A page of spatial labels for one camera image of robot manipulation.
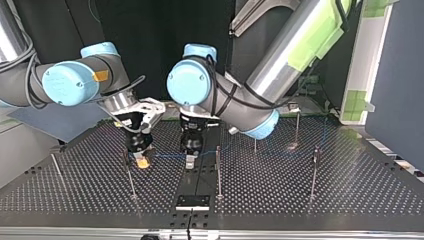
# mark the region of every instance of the vertical pin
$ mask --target vertical pin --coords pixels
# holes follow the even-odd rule
[[[297,140],[299,137],[299,125],[300,125],[300,111],[298,111],[296,114],[296,136],[294,138],[296,145],[297,145]]]
[[[318,167],[321,162],[321,149],[319,148],[319,146],[315,146],[312,161],[314,164],[314,174],[312,176],[312,187],[311,187],[311,198],[310,198],[311,203],[315,199],[315,183],[316,183]]]
[[[128,157],[129,152],[128,152],[127,149],[124,150],[123,155],[124,155],[123,158],[122,158],[123,159],[123,167],[124,167],[124,170],[128,174],[128,179],[129,179],[130,185],[131,185],[131,192],[132,192],[131,198],[133,200],[135,200],[135,199],[137,199],[137,193],[135,192],[134,181],[133,181],[132,174],[131,174],[131,171],[130,171],[131,170],[131,168],[130,168],[131,162],[130,162],[130,159]]]
[[[222,195],[222,187],[221,187],[221,147],[216,147],[216,168],[218,171],[218,200],[224,198]]]
[[[62,181],[63,187],[66,190],[65,179],[63,179],[62,170],[60,170],[59,163],[57,162],[56,156],[54,155],[54,153],[51,153],[50,156],[53,159],[53,163],[54,163],[54,166],[56,167],[56,171],[59,174],[59,177]]]

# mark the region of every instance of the blue cable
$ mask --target blue cable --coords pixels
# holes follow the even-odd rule
[[[320,148],[321,149],[324,146],[324,143],[325,143],[326,138],[327,138],[327,121],[328,121],[328,117],[325,118],[325,120],[324,120],[323,133],[322,133],[321,142],[320,142]],[[223,148],[221,150],[221,152],[226,151],[227,149],[229,149],[230,148],[230,145],[231,145],[231,142],[225,148]],[[205,155],[208,155],[208,154],[211,154],[211,153],[215,154],[216,151],[215,150],[211,150],[211,151],[204,152],[204,153],[200,154],[199,157],[205,156]],[[304,155],[304,156],[307,156],[307,155],[309,155],[309,152],[308,153],[305,153],[304,151],[296,151],[296,152],[291,152],[291,151],[283,151],[283,152],[281,152],[281,151],[279,151],[279,152],[260,151],[259,153],[266,154],[266,155],[277,155],[277,156],[293,156],[293,155]],[[155,154],[154,156],[156,156],[156,157],[162,157],[162,158],[180,158],[180,157],[184,157],[185,154],[182,154],[182,153],[178,153],[178,154]]]

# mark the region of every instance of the black cable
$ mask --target black cable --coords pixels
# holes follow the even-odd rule
[[[352,17],[352,15],[356,12],[356,10],[357,10],[357,6],[356,6],[357,3],[358,3],[357,0],[352,0],[352,2],[350,3],[350,6],[351,7],[350,7],[350,10],[349,10],[348,18]]]
[[[264,97],[262,97],[261,95],[257,94],[247,83],[244,83],[244,88],[246,88],[246,90],[252,94],[256,99],[258,99],[259,101],[265,103],[266,105],[272,106],[274,105],[273,102],[270,102],[268,100],[266,100]]]
[[[191,211],[190,211],[190,218],[188,219],[188,224],[187,224],[187,230],[186,230],[186,232],[187,232],[187,240],[191,240],[192,238],[191,238],[191,233],[190,233],[190,224],[191,224],[191,217],[192,217],[192,215],[193,215],[193,209],[191,209]]]
[[[308,71],[308,73],[307,73],[307,75],[306,75],[306,77],[309,77],[311,74],[312,74],[312,72],[313,72],[313,70],[315,69],[315,67],[318,65],[318,60],[316,59],[313,63],[312,63],[312,65],[311,65],[311,67],[309,68],[309,71]],[[217,91],[218,90],[218,88],[220,88],[221,89],[221,91],[225,94],[225,95],[227,95],[227,96],[231,96],[231,93],[229,93],[224,87],[222,87],[221,86],[221,84],[218,82],[218,80],[216,79],[216,73],[215,73],[215,69],[214,68],[212,68],[212,66],[211,65],[208,65],[208,71],[209,72],[211,72],[212,73],[212,82],[216,82],[216,85],[214,85],[214,91]],[[304,81],[300,86],[299,86],[299,88],[296,90],[296,92],[293,94],[293,96],[291,96],[290,98],[288,98],[287,100],[285,100],[285,101],[283,101],[283,102],[281,102],[281,103],[278,103],[278,104],[274,104],[273,106],[259,106],[259,105],[255,105],[255,104],[252,104],[252,103],[249,103],[249,102],[245,102],[245,101],[243,101],[243,100],[241,100],[241,99],[238,99],[237,97],[235,97],[235,96],[233,96],[232,97],[232,99],[234,100],[234,101],[236,101],[236,102],[238,102],[238,103],[240,103],[240,104],[242,104],[242,105],[245,105],[245,106],[247,106],[247,107],[250,107],[250,108],[255,108],[255,109],[261,109],[261,110],[272,110],[272,109],[276,109],[276,108],[279,108],[279,107],[282,107],[282,106],[284,106],[284,105],[286,105],[288,102],[290,102],[298,93],[299,93],[299,91],[300,91],[300,89],[302,89],[303,88],[303,86],[305,85],[305,83],[306,83],[306,81]]]
[[[38,86],[43,89],[43,83],[40,80],[40,78],[38,77],[37,71],[36,71],[36,67],[38,66],[38,63],[34,63],[31,66],[31,76],[35,79],[35,82],[38,84]],[[29,88],[30,92],[31,92],[31,96],[37,100],[39,102],[39,104],[44,104],[47,105],[48,102],[45,102],[44,100],[42,100],[40,97],[38,97],[38,95],[34,92],[34,90],[32,89],[31,85]]]
[[[215,116],[215,112],[216,112],[216,102],[218,100],[218,86],[217,86],[217,81],[216,81],[216,72],[215,72],[215,61],[213,60],[212,56],[210,54],[208,54],[206,56],[206,62],[208,63],[208,65],[210,65],[213,69],[213,71],[211,71],[212,73],[212,85],[213,85],[213,95],[212,95],[212,110],[211,110],[211,116]]]
[[[237,85],[234,84],[233,87],[231,88],[230,95],[227,95],[227,99],[225,99],[225,102],[222,104],[221,108],[216,113],[217,117],[221,116],[221,114],[225,111],[225,109],[227,109],[228,104],[230,104],[231,99],[233,99],[236,91],[237,91]]]
[[[349,22],[347,20],[346,12],[344,11],[342,0],[336,0],[337,11],[339,11],[340,17],[342,18],[342,30],[344,32],[349,32]]]
[[[333,102],[330,100],[330,98],[328,97],[328,94],[327,94],[327,91],[325,91],[325,89],[324,89],[324,85],[322,84],[322,82],[320,82],[319,83],[320,85],[321,85],[321,89],[322,89],[322,92],[324,93],[324,95],[325,95],[325,98],[327,99],[327,101],[330,103],[330,105],[332,106],[331,108],[333,108],[334,109],[334,111],[336,111],[336,113],[340,116],[340,112],[339,112],[339,110],[337,110],[336,109],[336,105],[334,105],[333,104]]]
[[[47,106],[47,103],[42,101],[37,94],[34,92],[31,86],[31,75],[32,75],[32,69],[33,64],[35,64],[35,58],[37,57],[37,54],[34,52],[34,54],[31,56],[28,66],[25,72],[25,96],[27,98],[27,101],[29,105],[35,109],[43,109]]]

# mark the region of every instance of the robotic arm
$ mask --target robotic arm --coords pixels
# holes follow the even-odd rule
[[[153,141],[150,130],[165,112],[165,105],[151,98],[139,100],[133,94],[132,88],[144,76],[130,84],[110,42],[83,48],[77,60],[39,65],[31,39],[19,29],[6,1],[1,1],[0,11],[0,37],[9,40],[9,45],[2,42],[0,47],[0,106],[42,108],[52,102],[76,106],[95,101],[125,129],[128,150],[140,167],[147,167]]]
[[[276,108],[302,72],[322,59],[343,34],[351,0],[304,0],[240,87],[215,72],[214,47],[187,44],[183,60],[169,73],[168,92],[180,105],[199,106],[255,139],[271,134],[279,119]]]

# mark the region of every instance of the green label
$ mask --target green label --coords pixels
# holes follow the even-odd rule
[[[289,65],[300,72],[303,72],[315,57],[322,59],[343,34],[340,29],[342,19],[336,2],[320,0],[318,4],[315,11],[319,12],[288,57]],[[349,12],[351,0],[342,0],[342,4],[345,11]]]
[[[364,6],[364,18],[383,17],[389,0],[368,0]]]
[[[343,121],[360,121],[365,110],[366,91],[349,90],[343,110]]]

